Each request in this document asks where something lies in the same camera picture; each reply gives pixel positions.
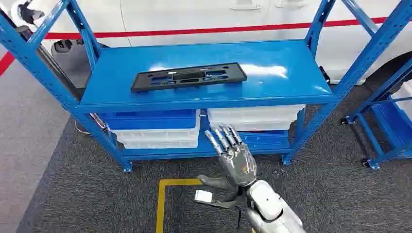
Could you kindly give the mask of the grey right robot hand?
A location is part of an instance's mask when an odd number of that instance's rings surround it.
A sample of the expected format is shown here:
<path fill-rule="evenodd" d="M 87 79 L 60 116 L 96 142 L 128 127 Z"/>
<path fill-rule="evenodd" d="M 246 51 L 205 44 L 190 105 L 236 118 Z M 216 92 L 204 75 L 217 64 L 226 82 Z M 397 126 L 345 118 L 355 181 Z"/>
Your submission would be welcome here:
<path fill-rule="evenodd" d="M 240 187 L 246 187 L 255 182 L 257 179 L 256 161 L 233 125 L 210 124 L 210 129 L 204 131 L 204 135 L 216 151 L 224 176 L 219 178 L 210 178 L 206 175 L 197 176 L 203 186 L 237 192 Z"/>

